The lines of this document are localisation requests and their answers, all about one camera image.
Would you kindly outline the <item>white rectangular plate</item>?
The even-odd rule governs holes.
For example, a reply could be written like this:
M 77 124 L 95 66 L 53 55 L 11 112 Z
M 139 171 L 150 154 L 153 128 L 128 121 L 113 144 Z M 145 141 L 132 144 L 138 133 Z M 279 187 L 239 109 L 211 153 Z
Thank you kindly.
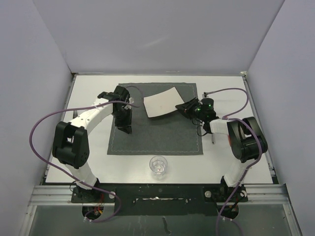
M 144 107 L 148 118 L 155 118 L 176 111 L 183 99 L 175 87 L 161 93 L 144 97 Z

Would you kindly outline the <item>grey cloth placemat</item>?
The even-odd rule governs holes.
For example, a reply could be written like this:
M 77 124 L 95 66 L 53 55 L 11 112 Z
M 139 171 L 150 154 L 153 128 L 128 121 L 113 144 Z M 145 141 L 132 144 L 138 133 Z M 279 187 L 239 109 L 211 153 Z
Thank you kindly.
M 195 83 L 125 83 L 136 107 L 132 109 L 132 133 L 111 127 L 109 155 L 202 155 L 200 128 L 178 111 L 155 118 L 147 116 L 143 97 L 176 88 L 184 102 L 197 97 Z

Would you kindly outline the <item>clear plastic cup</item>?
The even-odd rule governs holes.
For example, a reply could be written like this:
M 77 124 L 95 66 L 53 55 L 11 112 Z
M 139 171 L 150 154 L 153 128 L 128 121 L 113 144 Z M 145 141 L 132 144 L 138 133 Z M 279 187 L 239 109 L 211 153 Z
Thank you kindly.
M 161 181 L 167 173 L 168 162 L 165 157 L 156 155 L 151 158 L 149 167 L 152 172 L 152 178 Z

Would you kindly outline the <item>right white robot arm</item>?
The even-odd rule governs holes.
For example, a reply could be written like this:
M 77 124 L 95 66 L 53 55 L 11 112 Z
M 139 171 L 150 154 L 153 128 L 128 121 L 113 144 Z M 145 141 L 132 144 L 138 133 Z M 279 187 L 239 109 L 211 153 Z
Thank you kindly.
M 241 120 L 220 118 L 214 110 L 214 100 L 194 98 L 175 108 L 184 117 L 198 121 L 206 134 L 223 134 L 228 137 L 234 160 L 223 176 L 226 185 L 219 189 L 220 197 L 231 201 L 236 195 L 236 186 L 243 181 L 246 172 L 259 157 L 268 150 L 267 141 L 255 117 Z

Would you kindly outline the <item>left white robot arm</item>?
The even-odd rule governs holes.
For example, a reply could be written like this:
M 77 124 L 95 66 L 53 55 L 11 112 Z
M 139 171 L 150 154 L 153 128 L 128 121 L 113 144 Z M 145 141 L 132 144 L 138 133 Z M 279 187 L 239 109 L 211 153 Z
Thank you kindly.
M 71 121 L 59 122 L 55 129 L 52 156 L 67 167 L 89 202 L 100 197 L 100 189 L 96 187 L 98 179 L 88 164 L 89 134 L 108 116 L 114 117 L 119 130 L 132 133 L 132 108 L 125 102 L 94 104 Z

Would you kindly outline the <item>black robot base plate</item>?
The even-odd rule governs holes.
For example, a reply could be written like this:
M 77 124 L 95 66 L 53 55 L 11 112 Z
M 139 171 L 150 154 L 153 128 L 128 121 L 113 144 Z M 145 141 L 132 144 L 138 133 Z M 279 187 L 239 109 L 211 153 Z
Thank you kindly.
M 217 216 L 220 206 L 228 201 L 222 215 L 238 215 L 238 204 L 248 201 L 244 185 L 234 190 L 219 184 L 119 184 L 98 183 L 97 190 L 74 187 L 71 202 L 84 204 L 83 213 L 93 219 L 105 204 L 113 204 L 119 216 L 180 216 L 202 214 Z

